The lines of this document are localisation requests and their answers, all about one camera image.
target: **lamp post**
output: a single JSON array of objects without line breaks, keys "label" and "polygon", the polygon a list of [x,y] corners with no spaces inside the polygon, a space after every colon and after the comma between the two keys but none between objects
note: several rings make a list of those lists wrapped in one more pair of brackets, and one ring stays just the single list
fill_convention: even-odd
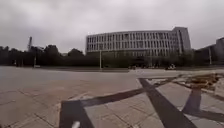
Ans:
[{"label": "lamp post", "polygon": [[102,71],[102,44],[100,44],[100,71]]},{"label": "lamp post", "polygon": [[212,54],[211,54],[211,48],[209,48],[209,63],[212,65]]}]

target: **street light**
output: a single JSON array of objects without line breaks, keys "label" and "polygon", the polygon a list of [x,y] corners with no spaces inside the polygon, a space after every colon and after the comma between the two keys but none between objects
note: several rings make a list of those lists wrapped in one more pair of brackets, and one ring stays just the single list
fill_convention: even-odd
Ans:
[{"label": "street light", "polygon": [[100,44],[100,71],[102,70],[102,44]]}]

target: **multi-story building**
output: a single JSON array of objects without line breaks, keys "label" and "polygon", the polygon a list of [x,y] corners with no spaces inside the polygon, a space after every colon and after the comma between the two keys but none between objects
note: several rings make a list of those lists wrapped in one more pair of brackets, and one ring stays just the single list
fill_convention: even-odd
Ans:
[{"label": "multi-story building", "polygon": [[216,44],[196,50],[194,55],[202,64],[224,64],[224,38],[217,39]]},{"label": "multi-story building", "polygon": [[86,53],[124,52],[131,56],[159,57],[171,53],[182,54],[191,49],[188,29],[175,27],[173,30],[126,31],[88,35]]},{"label": "multi-story building", "polygon": [[215,50],[218,60],[224,62],[224,37],[216,40]]}]

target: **paved plaza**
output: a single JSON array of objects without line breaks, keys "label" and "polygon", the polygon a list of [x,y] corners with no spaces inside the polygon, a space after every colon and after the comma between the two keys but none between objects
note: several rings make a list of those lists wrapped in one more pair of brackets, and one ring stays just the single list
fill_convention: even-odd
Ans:
[{"label": "paved plaza", "polygon": [[[215,91],[193,75],[219,73]],[[0,67],[3,128],[224,128],[224,70],[69,72]]]}]

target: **overcast sky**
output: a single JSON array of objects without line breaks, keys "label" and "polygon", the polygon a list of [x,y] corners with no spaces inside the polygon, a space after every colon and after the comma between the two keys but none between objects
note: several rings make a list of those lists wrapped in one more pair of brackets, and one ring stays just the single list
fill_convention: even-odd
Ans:
[{"label": "overcast sky", "polygon": [[0,0],[0,46],[85,49],[85,36],[188,27],[193,48],[224,36],[224,0]]}]

